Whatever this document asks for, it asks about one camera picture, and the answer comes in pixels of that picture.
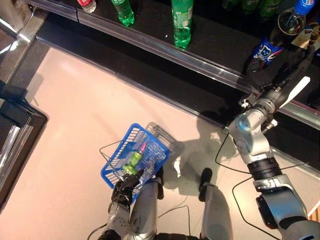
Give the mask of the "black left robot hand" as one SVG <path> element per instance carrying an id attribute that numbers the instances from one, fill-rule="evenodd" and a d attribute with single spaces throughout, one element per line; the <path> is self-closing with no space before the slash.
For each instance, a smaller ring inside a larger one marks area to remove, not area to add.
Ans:
<path id="1" fill-rule="evenodd" d="M 136 174 L 125 174 L 123 180 L 119 180 L 112 191 L 111 202 L 129 207 L 133 201 L 135 187 L 140 183 L 144 170 L 139 170 Z"/>

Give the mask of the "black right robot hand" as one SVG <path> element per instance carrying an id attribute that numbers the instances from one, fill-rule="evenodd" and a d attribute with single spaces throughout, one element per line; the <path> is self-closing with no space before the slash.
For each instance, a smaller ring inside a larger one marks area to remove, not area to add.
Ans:
<path id="1" fill-rule="evenodd" d="M 263 96 L 274 104 L 274 111 L 278 111 L 295 98 L 309 84 L 310 77 L 306 71 L 315 55 L 315 47 L 307 49 L 297 48 L 289 52 L 278 74 L 267 87 Z"/>

